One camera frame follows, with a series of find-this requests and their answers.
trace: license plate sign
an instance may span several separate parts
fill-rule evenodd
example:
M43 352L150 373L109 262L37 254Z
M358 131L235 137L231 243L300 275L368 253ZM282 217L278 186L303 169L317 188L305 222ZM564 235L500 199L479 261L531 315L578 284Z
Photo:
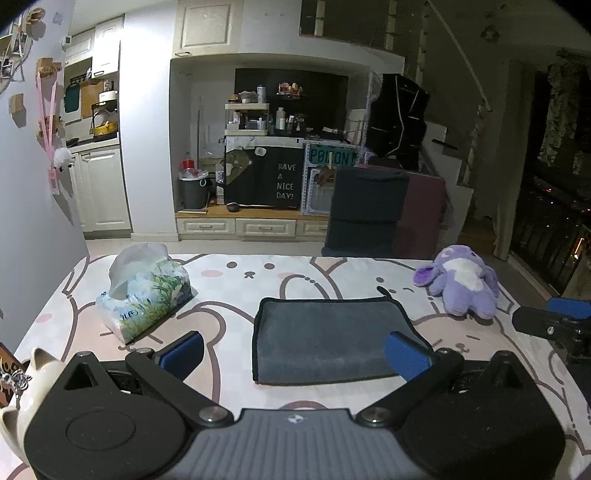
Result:
M308 161L312 165L328 165L332 153L332 164L352 167L357 163L357 151L353 148L333 147L331 145L311 144Z

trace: cabinet door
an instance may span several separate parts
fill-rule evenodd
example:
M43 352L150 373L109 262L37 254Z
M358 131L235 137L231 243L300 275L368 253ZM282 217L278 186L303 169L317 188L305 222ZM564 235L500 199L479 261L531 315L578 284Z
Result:
M94 230L131 228L119 148L82 155Z
M119 40L123 17L114 18L95 27L95 44L92 52L93 78L119 70Z
M242 0L181 0L173 58L237 53Z
M82 32L72 37L72 43L66 50L66 67L92 57L92 47L95 43L95 29Z
M74 166L68 168L70 171L70 178L72 179L72 189L74 192L74 199L76 200L76 207L78 208L78 216L82 224L83 232L91 232L95 229L94 224L89 217L89 201L87 198L87 191L84 188L84 168L80 154L75 154Z

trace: white cat figurine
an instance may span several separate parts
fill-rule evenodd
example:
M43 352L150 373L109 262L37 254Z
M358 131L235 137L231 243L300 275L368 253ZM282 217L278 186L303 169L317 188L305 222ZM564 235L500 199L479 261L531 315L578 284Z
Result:
M24 442L28 426L65 366L64 362L42 348L33 349L26 371L31 379L22 393L18 408L16 396L12 397L8 407L0 408L0 432L14 454L27 465Z

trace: white sheep plush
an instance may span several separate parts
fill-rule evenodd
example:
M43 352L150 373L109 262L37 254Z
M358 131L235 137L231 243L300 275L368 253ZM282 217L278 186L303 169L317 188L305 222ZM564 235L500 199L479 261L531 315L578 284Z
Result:
M53 167L63 171L72 164L72 154L67 148L58 148L53 154Z

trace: pink lanyard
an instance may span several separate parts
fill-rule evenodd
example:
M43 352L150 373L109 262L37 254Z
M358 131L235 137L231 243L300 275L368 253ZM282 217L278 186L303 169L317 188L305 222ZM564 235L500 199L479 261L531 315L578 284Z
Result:
M51 103L49 106L49 128L45 125L45 108L43 106L43 93L41 92L41 74L37 72L37 97L39 98L39 114L41 115L41 132L43 133L43 143L49 163L53 166L53 116L56 113L56 88L57 81L53 83L51 89Z

